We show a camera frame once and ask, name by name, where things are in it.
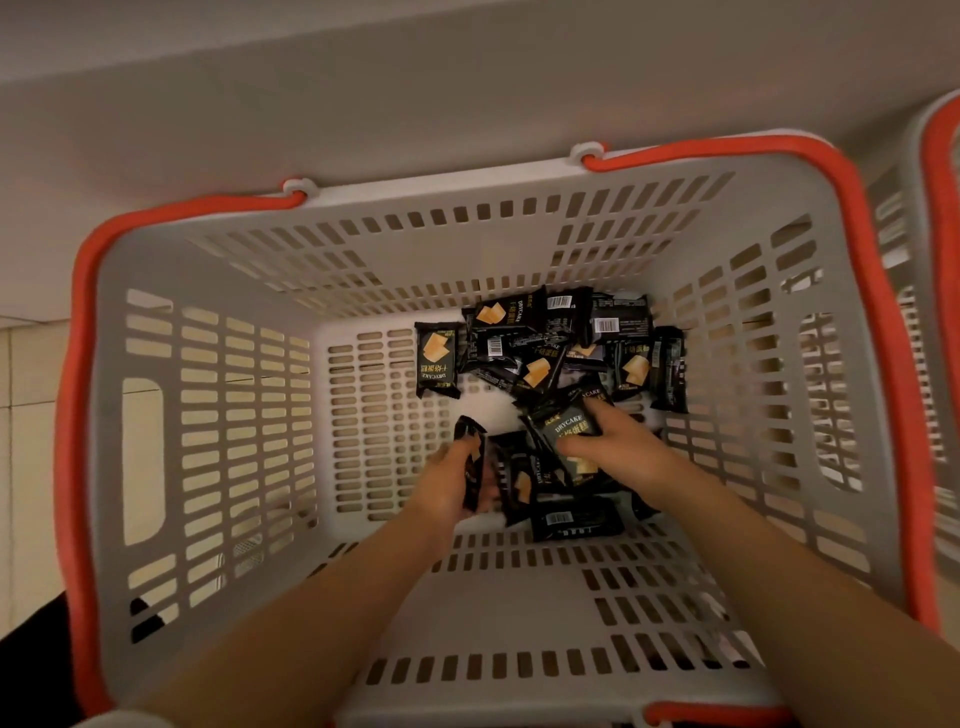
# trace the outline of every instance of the another shopping basket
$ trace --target another shopping basket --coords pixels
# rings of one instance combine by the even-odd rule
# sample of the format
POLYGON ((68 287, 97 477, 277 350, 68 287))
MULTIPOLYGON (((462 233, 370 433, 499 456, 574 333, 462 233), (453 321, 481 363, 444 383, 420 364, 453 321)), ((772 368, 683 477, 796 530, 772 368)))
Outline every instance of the another shopping basket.
POLYGON ((929 105, 870 162, 884 171, 867 189, 877 243, 913 348, 937 473, 939 571, 960 582, 960 92, 929 105))
MULTIPOLYGON (((588 144, 287 192, 121 216, 78 257, 56 495, 90 712, 349 552, 402 507, 460 413, 516 427, 509 398, 470 376, 459 401, 416 399, 412 329, 542 284, 650 294, 688 337, 690 414, 667 416, 667 442, 936 626, 910 343, 859 179, 826 142, 588 144), (125 381, 157 392, 164 476, 149 498, 124 477, 143 445, 125 381), (131 514, 144 498, 161 518, 131 514)), ((534 545, 498 518, 462 524, 339 724, 788 717, 669 519, 534 545)))

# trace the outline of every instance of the snack package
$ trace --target snack package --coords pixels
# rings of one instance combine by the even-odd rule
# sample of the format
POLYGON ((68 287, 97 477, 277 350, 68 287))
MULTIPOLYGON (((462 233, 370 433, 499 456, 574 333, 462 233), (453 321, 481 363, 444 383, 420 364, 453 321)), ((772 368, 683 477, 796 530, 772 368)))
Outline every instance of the snack package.
POLYGON ((480 488, 483 485, 483 464, 487 455, 487 430, 476 420, 461 415, 453 426, 453 439, 463 440, 465 437, 477 435, 480 444, 467 458, 464 467, 464 478, 467 481, 467 490, 464 492, 464 508, 476 512, 480 500, 480 488))
POLYGON ((588 347, 574 344, 566 350, 564 366, 573 372, 606 372, 606 348, 603 344, 590 344, 588 347))
POLYGON ((613 404, 607 388, 603 385, 603 382, 600 381, 600 376, 595 372, 590 372, 580 377, 580 381, 576 383, 575 387, 581 397, 596 397, 607 404, 613 404))
POLYGON ((504 331, 546 332, 546 286, 531 293, 505 296, 478 303, 473 309, 473 328, 504 331))
POLYGON ((684 333, 680 329, 655 329, 650 364, 650 389, 654 395, 653 404, 650 406, 667 412, 687 414, 686 346, 684 333))
POLYGON ((592 307, 593 289, 589 286, 552 293, 546 299, 546 330, 543 333, 516 333, 513 337, 514 346, 562 344, 567 341, 589 346, 592 307))
POLYGON ((593 310, 590 313, 593 342, 648 337, 653 327, 654 320, 646 296, 618 299, 605 293, 593 294, 593 310))
POLYGON ((524 450, 497 449, 495 452, 496 485, 507 525, 530 518, 534 501, 534 477, 530 454, 524 450))
POLYGON ((650 374, 650 340, 620 339, 610 345, 613 373, 613 401, 628 400, 647 389, 650 374))
POLYGON ((516 381, 519 379, 519 368, 507 369, 494 364, 474 367, 468 371, 478 379, 483 379, 504 392, 513 392, 516 381))
POLYGON ((530 517, 534 541, 585 539, 591 536, 618 536, 623 520, 608 498, 591 496, 559 503, 538 503, 530 517))
POLYGON ((660 512, 641 498, 636 491, 630 493, 630 508, 633 510, 634 516, 636 516, 638 521, 646 521, 660 512))
POLYGON ((566 356, 567 344, 541 344, 516 351, 522 366, 513 395, 529 402, 553 391, 566 356))
POLYGON ((463 313, 467 321, 467 335, 464 337, 466 347, 460 360, 461 372, 472 372, 490 364, 508 369, 519 367, 508 336, 496 330, 477 328, 472 308, 464 308, 463 313))
POLYGON ((417 322, 417 397, 426 390, 460 398, 457 389, 457 331, 460 323, 424 324, 417 322))
POLYGON ((600 425, 587 410, 584 391, 585 388, 581 387, 580 383, 567 387, 554 393, 530 412, 530 421, 563 467, 566 483, 573 488, 587 485, 600 472, 596 463, 557 452, 557 440, 566 435, 603 434, 600 425))

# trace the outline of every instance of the barcode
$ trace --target barcode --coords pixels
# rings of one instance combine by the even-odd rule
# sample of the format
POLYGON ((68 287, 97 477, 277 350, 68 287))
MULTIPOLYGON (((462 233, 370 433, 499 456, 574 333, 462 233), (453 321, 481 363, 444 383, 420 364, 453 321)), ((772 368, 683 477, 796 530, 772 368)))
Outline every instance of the barcode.
POLYGON ((594 333, 620 333, 619 319, 593 319, 594 333))
POLYGON ((487 356, 503 356, 503 338, 501 336, 487 339, 487 356))
POLYGON ((548 513, 546 515, 547 525, 557 525, 557 523, 573 523, 573 514, 570 511, 561 511, 560 513, 548 513))
POLYGON ((573 306, 573 296, 551 296, 546 300, 546 307, 550 308, 570 308, 573 306))

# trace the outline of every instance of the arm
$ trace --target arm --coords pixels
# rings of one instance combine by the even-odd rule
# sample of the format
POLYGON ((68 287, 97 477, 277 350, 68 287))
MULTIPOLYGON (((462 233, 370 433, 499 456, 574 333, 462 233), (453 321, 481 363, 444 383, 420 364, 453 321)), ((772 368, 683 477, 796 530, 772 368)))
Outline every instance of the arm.
POLYGON ((449 550, 475 447, 461 440, 431 455, 399 516, 133 707, 178 728, 322 725, 410 590, 449 550))
POLYGON ((561 441, 684 529, 807 728, 960 725, 960 653, 781 533, 620 410, 561 441))

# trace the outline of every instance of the white wall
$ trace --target white wall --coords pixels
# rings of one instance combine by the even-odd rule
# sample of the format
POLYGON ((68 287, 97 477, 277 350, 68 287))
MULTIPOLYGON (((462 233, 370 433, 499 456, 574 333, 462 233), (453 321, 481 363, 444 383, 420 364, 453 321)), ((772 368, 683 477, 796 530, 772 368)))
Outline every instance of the white wall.
POLYGON ((960 86, 948 0, 35 5, 0 15, 0 317, 31 320, 68 315, 77 246, 130 209, 590 138, 856 140, 960 86))

